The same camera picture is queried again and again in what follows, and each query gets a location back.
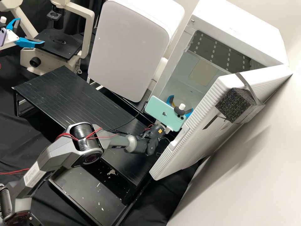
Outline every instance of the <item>ribbed white panel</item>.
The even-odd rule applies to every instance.
[[[285,65],[242,72],[256,96],[266,101],[289,76],[292,71]],[[219,132],[223,120],[217,118],[207,129],[203,128],[216,115],[215,105],[233,87],[243,88],[244,84],[235,74],[219,77],[210,90],[203,97],[185,124],[189,131],[172,151],[168,146],[150,170],[151,176],[159,180],[180,169],[191,166],[201,157],[214,151],[233,132],[234,125],[221,137],[215,136]]]

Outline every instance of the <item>black foam block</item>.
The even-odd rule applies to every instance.
[[[250,91],[232,88],[215,107],[233,123],[254,105],[256,102]]]

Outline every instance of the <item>phone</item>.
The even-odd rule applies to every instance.
[[[4,45],[6,34],[7,34],[7,30],[5,28],[0,28],[0,46]]]

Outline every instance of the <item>white knob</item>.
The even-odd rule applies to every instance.
[[[6,17],[1,17],[0,18],[0,22],[3,23],[3,24],[5,24],[6,23]]]
[[[186,105],[185,105],[185,104],[180,104],[180,106],[179,106],[179,109],[180,109],[180,110],[184,110],[184,109],[185,109],[185,107],[186,107]]]

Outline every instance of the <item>debris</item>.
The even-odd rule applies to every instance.
[[[111,175],[111,174],[114,174],[114,175],[116,175],[116,172],[115,172],[115,170],[111,169],[111,170],[110,170],[110,172],[108,172],[108,173],[107,173],[107,175],[108,175],[108,176],[109,176],[109,175]]]

